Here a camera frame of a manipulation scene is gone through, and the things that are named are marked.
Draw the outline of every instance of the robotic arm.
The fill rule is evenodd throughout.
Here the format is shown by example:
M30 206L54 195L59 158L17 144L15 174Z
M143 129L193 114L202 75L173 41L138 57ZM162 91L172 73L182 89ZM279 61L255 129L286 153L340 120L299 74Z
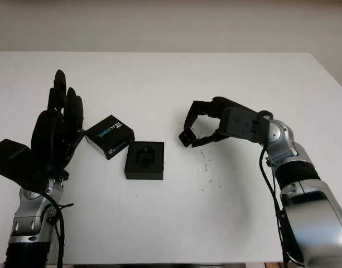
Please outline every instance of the robotic arm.
M198 115L220 119L219 128L198 139L191 129ZM342 267L342 209L322 181L305 149L293 139L292 130L274 120L270 112L252 111L222 97L211 102L194 101L179 135L188 147L227 137L246 139L263 146L267 164L280 186L282 210L273 195L284 263L289 260L308 268Z
M64 221L58 202L63 182L69 177L64 168L84 136L82 126L81 98L73 88L66 92L65 75L58 70L48 108L35 125L31 149L11 140L0 142L0 174L21 186L21 203L13 219L5 268L45 267L57 221L58 268L62 267Z

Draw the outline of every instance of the white table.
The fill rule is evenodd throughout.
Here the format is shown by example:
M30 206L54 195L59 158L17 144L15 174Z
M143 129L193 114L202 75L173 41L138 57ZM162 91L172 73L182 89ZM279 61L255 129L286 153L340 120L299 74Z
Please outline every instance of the white table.
M0 52L0 140L29 145L57 69L84 103L84 128L112 114L138 141L165 142L163 181L129 181L85 140L66 168L65 263L279 261L261 147L229 138L186 149L193 100L224 96L287 123L342 206L342 88L310 55ZM205 135L217 120L198 119ZM0 262L19 187L0 176Z

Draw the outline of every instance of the black cable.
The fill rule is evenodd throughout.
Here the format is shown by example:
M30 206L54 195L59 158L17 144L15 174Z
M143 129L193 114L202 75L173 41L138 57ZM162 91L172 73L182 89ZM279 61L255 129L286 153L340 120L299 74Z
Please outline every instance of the black cable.
M63 254L64 254L64 239L65 239L63 214L61 212L61 209L59 208L59 205L55 202L53 197L51 197L50 195L44 192L39 192L39 194L43 196L44 198L46 198L56 210L56 219L59 220L59 223L60 223L60 235L57 233L58 244L59 244L57 268L62 268L63 267Z
M275 214L276 214L276 221L277 221L277 230L278 230L278 236L280 238L280 243L281 243L281 248L282 248L282 258L283 258L283 265L285 268L287 268L287 258L288 258L288 253L286 251L286 247L285 244L282 240L282 236L281 236L281 230L280 230L280 220L279 220L279 216L280 216L280 206L278 204L276 195L275 195L275 191L274 189L272 189L271 184L269 182L269 180L267 179L266 173L264 171L264 167L262 165L263 162L263 158L264 158L264 154L266 152L266 148L267 145L264 145L261 154L260 154L260 158L259 158L259 166L260 166L260 171L262 176L264 177L264 180L266 182L266 185L268 186L272 199L273 199L273 203L274 203L274 207L275 207Z

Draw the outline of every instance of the robotic hand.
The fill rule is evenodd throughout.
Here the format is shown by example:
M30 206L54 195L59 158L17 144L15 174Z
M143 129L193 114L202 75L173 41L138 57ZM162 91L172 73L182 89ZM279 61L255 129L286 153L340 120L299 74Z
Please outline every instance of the robotic hand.
M57 266L62 267L64 221L63 206L58 202L63 194L63 181L69 177L64 168L84 136L82 127L81 98L73 88L66 94L65 75L58 70L48 108L36 122L31 149L11 140L0 142L0 174L21 186L21 204L13 219L5 268L45 267L53 228L59 240Z
M198 139L191 129L198 115L220 119L219 128ZM291 260L306 267L342 267L342 209L291 129L270 112L257 113L226 98L194 101L179 135L182 143L196 147L228 137L263 146L259 163L274 200L284 264ZM265 151L280 186L282 210L262 168Z

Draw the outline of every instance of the black box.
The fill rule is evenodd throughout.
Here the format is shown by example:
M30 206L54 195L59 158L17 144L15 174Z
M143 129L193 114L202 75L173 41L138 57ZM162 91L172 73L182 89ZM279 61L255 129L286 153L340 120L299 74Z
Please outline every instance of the black box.
M128 180L163 180L164 142L130 143L125 165Z
M133 130L113 116L88 129L85 137L108 160L135 140Z

